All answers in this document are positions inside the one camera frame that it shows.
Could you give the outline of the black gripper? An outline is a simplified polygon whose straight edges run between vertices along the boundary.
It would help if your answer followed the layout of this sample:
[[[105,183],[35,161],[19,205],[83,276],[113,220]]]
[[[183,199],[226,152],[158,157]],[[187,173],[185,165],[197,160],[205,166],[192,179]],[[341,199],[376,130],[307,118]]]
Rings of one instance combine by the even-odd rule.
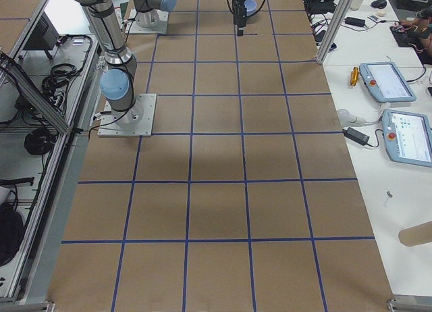
[[[232,0],[233,1],[233,17],[234,26],[236,27],[237,36],[243,36],[244,28],[247,23],[247,9],[244,4],[246,0]]]

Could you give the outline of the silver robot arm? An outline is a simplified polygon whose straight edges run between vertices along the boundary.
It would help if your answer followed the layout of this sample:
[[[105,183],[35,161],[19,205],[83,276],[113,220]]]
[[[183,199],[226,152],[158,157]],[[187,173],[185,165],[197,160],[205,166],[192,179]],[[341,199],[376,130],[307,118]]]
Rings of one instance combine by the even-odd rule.
[[[171,12],[177,0],[133,0],[136,15],[135,23],[141,28],[150,28],[160,22],[159,11]]]
[[[126,64],[136,61],[126,42],[117,21],[112,0],[74,0],[86,12],[90,27],[105,52],[105,60],[110,66],[126,69]],[[177,0],[133,0],[137,13],[172,11]]]

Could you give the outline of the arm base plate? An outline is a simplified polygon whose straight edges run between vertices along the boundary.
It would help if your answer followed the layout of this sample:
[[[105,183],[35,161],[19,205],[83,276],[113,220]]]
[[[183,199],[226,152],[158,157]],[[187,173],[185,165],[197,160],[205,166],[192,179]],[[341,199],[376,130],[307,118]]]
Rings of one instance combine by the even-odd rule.
[[[122,113],[112,111],[109,102],[106,101],[104,110],[111,113],[101,118],[102,127],[98,129],[97,134],[100,137],[150,137],[153,131],[156,102],[157,95],[154,93],[136,94],[133,108],[115,122]]]
[[[167,32],[169,12],[152,9],[148,12],[130,11],[130,17],[124,20],[124,32],[130,34],[165,34]]]

